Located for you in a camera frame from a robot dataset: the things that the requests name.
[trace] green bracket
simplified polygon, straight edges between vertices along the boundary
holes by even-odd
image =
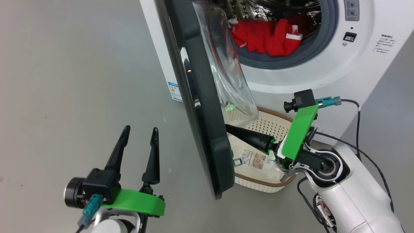
[[[282,154],[292,161],[296,160],[299,149],[318,113],[318,108],[318,105],[313,105],[298,109],[298,113],[293,119],[282,149]]]
[[[156,216],[164,216],[165,211],[165,202],[157,196],[130,189],[121,189],[112,205],[102,206]]]

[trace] blue and white sticker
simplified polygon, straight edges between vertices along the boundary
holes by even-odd
[[[181,97],[180,88],[178,88],[178,84],[168,82],[168,87],[170,88],[171,96],[173,99],[178,101],[183,101],[183,98]]]

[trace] camera lens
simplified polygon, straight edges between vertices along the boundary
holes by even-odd
[[[72,178],[65,188],[64,198],[65,204],[68,207],[74,207],[83,209],[86,202],[83,195],[82,184],[85,178],[74,177]]]

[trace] teal connector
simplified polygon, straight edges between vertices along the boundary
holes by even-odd
[[[88,229],[92,223],[92,218],[98,212],[102,204],[102,197],[98,194],[93,194],[85,209],[82,211],[82,217],[78,221],[78,226],[83,229]]]
[[[341,105],[342,101],[341,101],[341,97],[336,96],[336,97],[325,97],[322,99],[317,99],[315,100],[315,103],[319,106],[319,108],[324,108],[324,107],[328,107],[331,105]]]

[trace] white washing machine front panel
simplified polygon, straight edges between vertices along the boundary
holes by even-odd
[[[155,5],[159,0],[140,1],[165,78],[167,82],[175,80]],[[341,96],[361,104],[366,101],[414,29],[414,1],[359,0],[357,22],[345,21],[344,0],[337,1],[336,32],[316,57],[278,70],[241,65],[257,106],[284,113],[283,102],[291,100],[294,92],[305,89],[313,89],[315,98]],[[354,42],[343,40],[346,32],[357,34]],[[292,112],[286,115],[294,117]],[[344,103],[320,109],[315,123],[325,133],[340,137],[355,115],[356,107]],[[316,139],[335,143],[322,137]]]

